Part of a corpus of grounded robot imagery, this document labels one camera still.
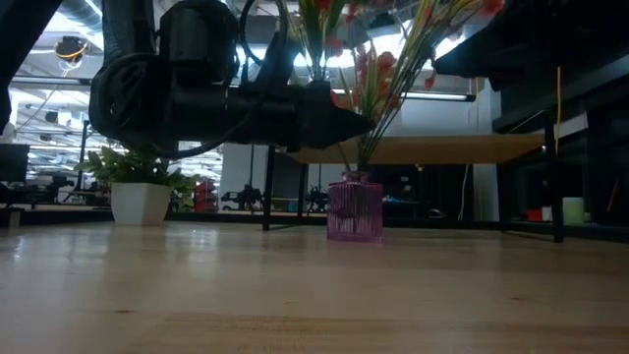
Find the fluorescent light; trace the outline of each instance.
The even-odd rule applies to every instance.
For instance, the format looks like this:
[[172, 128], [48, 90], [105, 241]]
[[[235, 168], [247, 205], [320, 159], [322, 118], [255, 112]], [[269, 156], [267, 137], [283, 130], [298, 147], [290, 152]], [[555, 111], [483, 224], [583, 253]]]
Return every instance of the fluorescent light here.
[[[345, 94], [345, 90], [341, 88], [333, 89], [334, 93]], [[406, 98], [411, 99], [440, 99], [440, 100], [455, 100], [464, 101], [468, 99], [465, 94], [453, 94], [453, 93], [438, 93], [438, 92], [408, 92]]]
[[102, 11], [100, 11], [100, 9], [98, 8], [98, 6], [96, 6], [96, 4], [94, 4], [93, 2], [91, 2], [91, 0], [84, 0], [89, 6], [90, 8], [96, 13], [98, 14], [98, 16], [102, 17]]
[[11, 83], [42, 85], [80, 85], [82, 83], [82, 79], [16, 76], [11, 80]]
[[[86, 147], [86, 151], [100, 151], [102, 147]], [[81, 151], [81, 147], [61, 147], [61, 146], [30, 146], [30, 149], [35, 150], [63, 150], [63, 151]], [[113, 148], [116, 152], [125, 152], [126, 150], [121, 147]]]
[[43, 168], [43, 169], [65, 169], [68, 171], [73, 171], [74, 168], [68, 165], [43, 165], [43, 166], [35, 166], [35, 168]]

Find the black cable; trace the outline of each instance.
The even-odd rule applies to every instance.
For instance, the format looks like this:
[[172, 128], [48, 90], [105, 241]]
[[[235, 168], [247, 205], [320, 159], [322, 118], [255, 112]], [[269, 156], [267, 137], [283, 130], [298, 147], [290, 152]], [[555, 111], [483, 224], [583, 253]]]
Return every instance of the black cable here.
[[[243, 50], [245, 51], [245, 54], [251, 57], [254, 60], [254, 63], [258, 65], [262, 65], [263, 60], [258, 58], [253, 53], [252, 49], [249, 47], [249, 43], [247, 42], [247, 17], [249, 16], [249, 12], [252, 10], [252, 7], [254, 6], [255, 3], [256, 3], [256, 0], [248, 0], [247, 3], [245, 4], [245, 7], [243, 7], [243, 12], [240, 15], [240, 22], [239, 22], [240, 44], [243, 46]], [[280, 26], [281, 26], [281, 21], [283, 18], [282, 11], [284, 7], [283, 5], [280, 5], [277, 1], [275, 1], [275, 4], [277, 5], [278, 8], [280, 8], [279, 16], [280, 16]]]
[[[256, 0], [248, 0], [247, 4], [245, 4], [245, 8], [249, 8], [251, 9], [252, 5], [256, 2]], [[277, 9], [279, 11], [279, 37], [277, 40], [277, 48], [283, 49], [284, 45], [286, 43], [286, 37], [288, 35], [288, 13], [286, 12], [286, 8], [284, 7], [284, 4], [282, 3], [282, 0], [274, 0], [275, 5], [277, 6]], [[243, 16], [242, 18], [245, 18], [247, 16], [247, 13], [243, 12]], [[273, 60], [272, 64], [273, 64], [273, 68], [271, 68], [271, 71], [275, 70], [275, 66], [277, 66], [277, 58], [273, 57], [270, 58], [271, 60]], [[257, 113], [257, 111], [262, 107], [262, 105], [264, 104], [264, 99], [266, 98], [266, 94], [268, 93], [268, 90], [271, 87], [271, 76], [267, 76], [264, 80], [263, 85], [261, 86], [262, 89], [260, 90], [259, 96], [257, 98], [257, 102], [254, 104], [254, 106], [252, 107], [252, 109], [249, 110], [249, 112], [247, 113], [247, 116], [245, 116], [245, 118], [240, 121], [238, 124], [236, 124], [234, 127], [230, 128], [225, 134], [223, 134], [219, 139], [213, 141], [213, 142], [208, 142], [205, 144], [202, 144], [200, 147], [194, 147], [191, 149], [187, 149], [184, 151], [166, 151], [166, 150], [158, 150], [157, 151], [157, 156], [160, 158], [168, 158], [168, 159], [180, 159], [180, 158], [187, 158], [187, 157], [192, 157], [192, 156], [196, 156], [198, 154], [202, 154], [205, 152], [208, 152], [210, 150], [212, 150], [213, 148], [217, 148], [218, 146], [220, 146], [221, 144], [225, 143], [226, 141], [229, 140], [229, 137], [231, 137], [234, 132], [238, 131], [238, 129], [240, 129], [242, 126], [245, 125], [245, 123], [249, 122], [249, 120], [252, 118], [252, 116]]]

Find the table surface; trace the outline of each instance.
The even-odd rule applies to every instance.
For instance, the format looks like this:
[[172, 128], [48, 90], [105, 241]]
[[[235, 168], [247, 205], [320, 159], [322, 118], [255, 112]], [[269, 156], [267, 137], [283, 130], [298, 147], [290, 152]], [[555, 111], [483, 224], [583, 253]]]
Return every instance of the table surface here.
[[0, 353], [629, 353], [629, 246], [493, 231], [0, 230]]
[[[371, 164], [474, 164], [502, 163], [543, 145], [542, 134], [447, 137], [384, 137], [373, 152]], [[341, 144], [350, 163], [358, 156], [354, 142]], [[303, 148], [288, 153], [301, 163], [343, 163], [337, 145], [319, 150]]]

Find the pipe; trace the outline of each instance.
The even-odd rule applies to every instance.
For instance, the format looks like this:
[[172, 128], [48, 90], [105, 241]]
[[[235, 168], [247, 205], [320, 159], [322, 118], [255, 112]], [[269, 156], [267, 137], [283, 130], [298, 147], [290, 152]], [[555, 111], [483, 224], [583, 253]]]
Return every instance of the pipe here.
[[100, 0], [64, 0], [58, 14], [68, 20], [77, 32], [93, 45], [101, 50], [105, 49]]

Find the red object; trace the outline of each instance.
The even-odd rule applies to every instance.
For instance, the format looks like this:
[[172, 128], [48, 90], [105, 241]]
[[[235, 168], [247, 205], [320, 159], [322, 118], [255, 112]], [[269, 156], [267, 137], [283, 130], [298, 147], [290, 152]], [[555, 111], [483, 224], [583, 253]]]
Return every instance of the red object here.
[[195, 188], [195, 212], [217, 212], [214, 181], [207, 179]]
[[327, 238], [382, 243], [382, 185], [364, 172], [345, 174], [345, 182], [328, 187]]
[[332, 0], [314, 0], [314, 4], [320, 10], [328, 10], [330, 8], [331, 3], [332, 3]]
[[527, 210], [527, 216], [529, 217], [529, 221], [543, 221], [543, 214], [541, 209]]
[[325, 46], [330, 51], [330, 56], [340, 56], [343, 54], [343, 41], [335, 36], [329, 37], [325, 41]]
[[345, 18], [345, 23], [349, 24], [352, 21], [354, 21], [354, 19], [356, 19], [357, 9], [358, 9], [358, 6], [356, 5], [354, 1], [352, 1], [349, 6], [349, 15], [347, 15], [347, 17]]
[[435, 77], [434, 75], [430, 76], [424, 81], [424, 89], [431, 90], [434, 86]]
[[397, 60], [395, 60], [395, 57], [393, 56], [393, 54], [391, 54], [391, 52], [389, 52], [389, 51], [382, 52], [382, 54], [380, 54], [377, 57], [378, 69], [380, 71], [385, 72], [385, 71], [391, 69], [393, 67], [393, 65], [395, 65], [396, 61]]
[[483, 8], [481, 13], [483, 15], [492, 16], [502, 10], [504, 7], [504, 0], [483, 0]]

